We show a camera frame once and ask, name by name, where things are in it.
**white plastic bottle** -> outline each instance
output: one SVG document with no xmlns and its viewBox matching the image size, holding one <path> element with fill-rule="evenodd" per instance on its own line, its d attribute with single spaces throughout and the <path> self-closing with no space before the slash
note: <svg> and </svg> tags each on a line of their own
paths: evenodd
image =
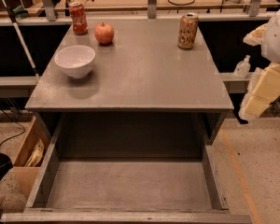
<svg viewBox="0 0 280 224">
<path fill-rule="evenodd" d="M 238 62 L 233 72 L 235 77 L 246 78 L 251 68 L 251 64 L 249 61 L 250 61 L 250 56 L 246 55 L 243 61 Z"/>
</svg>

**red apple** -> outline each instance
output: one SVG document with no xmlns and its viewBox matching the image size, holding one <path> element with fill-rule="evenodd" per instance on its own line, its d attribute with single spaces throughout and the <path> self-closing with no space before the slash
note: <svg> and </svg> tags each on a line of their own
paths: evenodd
<svg viewBox="0 0 280 224">
<path fill-rule="evenodd" d="M 110 24 L 101 22 L 94 27 L 94 35 L 99 43 L 109 44 L 113 40 L 114 29 Z"/>
</svg>

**cardboard box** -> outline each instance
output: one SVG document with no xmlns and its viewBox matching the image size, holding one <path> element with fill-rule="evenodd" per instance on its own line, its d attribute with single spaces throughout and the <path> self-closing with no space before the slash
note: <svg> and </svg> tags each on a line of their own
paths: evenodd
<svg viewBox="0 0 280 224">
<path fill-rule="evenodd" d="M 19 181 L 23 195 L 27 200 L 37 177 L 40 164 L 37 167 L 25 167 L 24 165 L 30 158 L 39 138 L 42 140 L 45 146 L 46 153 L 50 138 L 43 131 L 43 128 L 37 119 L 33 117 L 29 128 L 24 134 L 21 145 L 17 155 L 14 157 L 13 162 L 13 172 Z"/>
</svg>

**metal post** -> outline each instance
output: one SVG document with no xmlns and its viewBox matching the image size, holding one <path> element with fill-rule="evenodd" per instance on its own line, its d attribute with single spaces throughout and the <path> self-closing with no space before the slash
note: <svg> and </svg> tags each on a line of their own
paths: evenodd
<svg viewBox="0 0 280 224">
<path fill-rule="evenodd" d="M 157 0 L 148 0 L 147 15 L 149 19 L 157 17 Z"/>
<path fill-rule="evenodd" d="M 48 21 L 56 21 L 57 14 L 54 10 L 54 4 L 52 0 L 42 0 L 45 7 L 46 17 Z"/>
<path fill-rule="evenodd" d="M 251 0 L 250 5 L 248 5 L 245 9 L 245 12 L 250 17 L 255 17 L 259 14 L 261 0 Z"/>
</svg>

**concrete floor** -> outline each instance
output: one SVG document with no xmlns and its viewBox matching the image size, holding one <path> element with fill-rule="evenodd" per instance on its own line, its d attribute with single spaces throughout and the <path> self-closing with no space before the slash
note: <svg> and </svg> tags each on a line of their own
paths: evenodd
<svg viewBox="0 0 280 224">
<path fill-rule="evenodd" d="M 19 123 L 29 126 L 31 114 Z M 0 142 L 21 128 L 0 112 Z M 13 156 L 22 136 L 7 141 L 1 152 Z M 225 119 L 215 143 L 218 176 L 232 214 L 250 215 L 255 224 L 280 224 L 280 117 L 245 125 Z M 0 182 L 1 213 L 21 212 L 26 200 L 12 170 Z"/>
</svg>

